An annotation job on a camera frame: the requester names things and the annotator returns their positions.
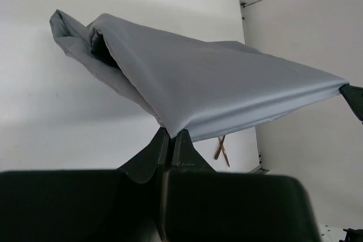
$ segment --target dark green object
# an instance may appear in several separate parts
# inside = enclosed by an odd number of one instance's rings
[[[0,174],[0,241],[320,242],[301,184],[217,173],[188,131],[116,170]]]
[[[339,89],[353,113],[363,122],[363,88],[344,85]]]

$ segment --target fabric fold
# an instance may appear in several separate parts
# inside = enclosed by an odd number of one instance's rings
[[[67,56],[152,114],[171,137],[187,129],[200,141],[270,122],[348,83],[236,41],[203,42],[110,14],[85,27],[57,10],[50,25]]]

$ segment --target crossed sticks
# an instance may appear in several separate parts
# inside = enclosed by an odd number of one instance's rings
[[[225,141],[225,138],[226,138],[226,136],[225,136],[225,135],[223,135],[223,137],[218,137],[218,140],[219,140],[219,142],[220,142],[220,145],[219,145],[219,147],[218,147],[218,150],[217,150],[216,154],[214,154],[214,159],[215,159],[215,160],[217,160],[217,159],[218,159],[218,157],[219,157],[219,156],[220,156],[220,154],[221,154],[221,151],[222,151],[222,152],[223,152],[223,156],[224,156],[224,158],[225,158],[225,160],[226,160],[226,163],[227,163],[228,167],[231,167],[231,166],[230,166],[230,164],[229,164],[228,157],[227,157],[226,149],[225,149],[225,147],[224,147],[224,145],[223,145],[223,143],[224,143],[224,141]]]

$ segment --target gray cloth cover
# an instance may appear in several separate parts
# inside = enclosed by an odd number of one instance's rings
[[[270,122],[348,83],[236,41],[207,43],[110,14],[85,27],[57,10],[50,25],[67,56],[152,114],[171,137],[188,129],[200,141]]]

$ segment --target gray fabric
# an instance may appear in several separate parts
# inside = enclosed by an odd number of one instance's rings
[[[200,141],[270,122],[348,83],[235,41],[207,43],[109,14],[85,27],[57,10],[50,25],[67,56],[152,114],[171,137],[185,128]]]

